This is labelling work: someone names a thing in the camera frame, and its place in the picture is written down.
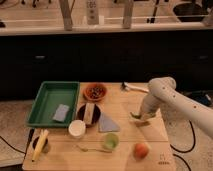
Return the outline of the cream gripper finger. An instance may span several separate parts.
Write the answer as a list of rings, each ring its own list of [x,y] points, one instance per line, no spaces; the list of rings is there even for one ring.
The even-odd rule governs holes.
[[[137,127],[148,126],[148,125],[150,125],[150,122],[149,122],[148,120],[143,121],[143,120],[137,119],[137,120],[134,121],[134,123],[135,123],[135,125],[136,125]]]

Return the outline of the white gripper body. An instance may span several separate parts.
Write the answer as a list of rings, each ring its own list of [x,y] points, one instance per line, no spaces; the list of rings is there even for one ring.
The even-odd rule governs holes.
[[[148,120],[156,116],[157,107],[155,105],[150,105],[142,103],[139,114],[141,115],[142,120]]]

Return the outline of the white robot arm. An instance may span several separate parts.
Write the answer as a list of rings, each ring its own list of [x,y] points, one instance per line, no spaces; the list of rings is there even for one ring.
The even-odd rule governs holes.
[[[154,117],[162,102],[180,111],[213,139],[213,109],[177,92],[172,77],[154,78],[148,82],[148,93],[139,109],[140,121]]]

